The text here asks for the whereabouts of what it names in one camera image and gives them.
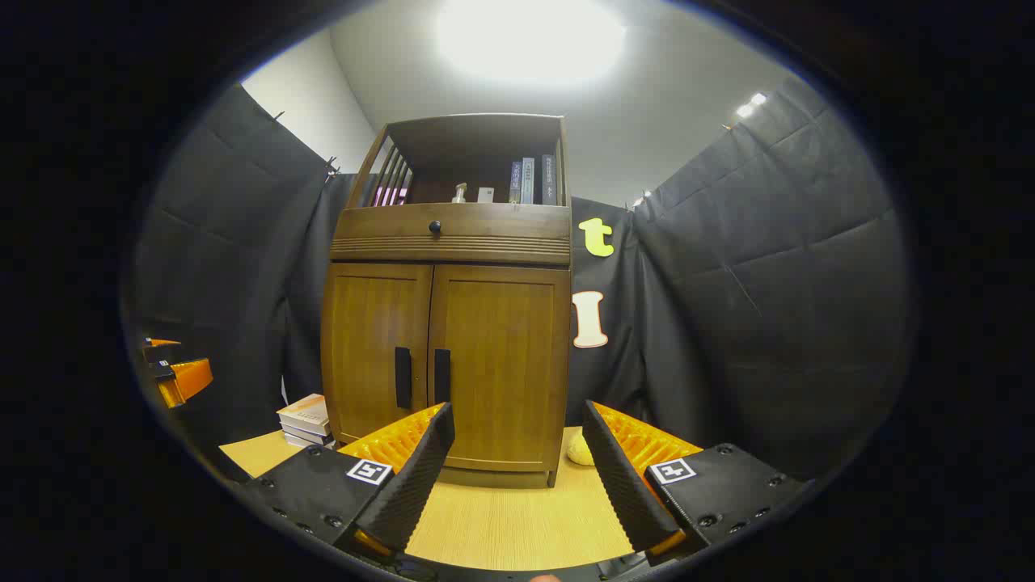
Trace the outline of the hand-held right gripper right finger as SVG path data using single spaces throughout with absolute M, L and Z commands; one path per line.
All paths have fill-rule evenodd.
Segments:
M 611 507 L 651 566 L 738 539 L 809 490 L 738 445 L 699 447 L 591 400 L 583 419 Z

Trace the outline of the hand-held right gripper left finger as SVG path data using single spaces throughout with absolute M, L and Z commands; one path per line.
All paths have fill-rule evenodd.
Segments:
M 439 403 L 338 450 L 308 445 L 243 485 L 252 504 L 341 551 L 393 559 L 409 545 L 454 444 Z

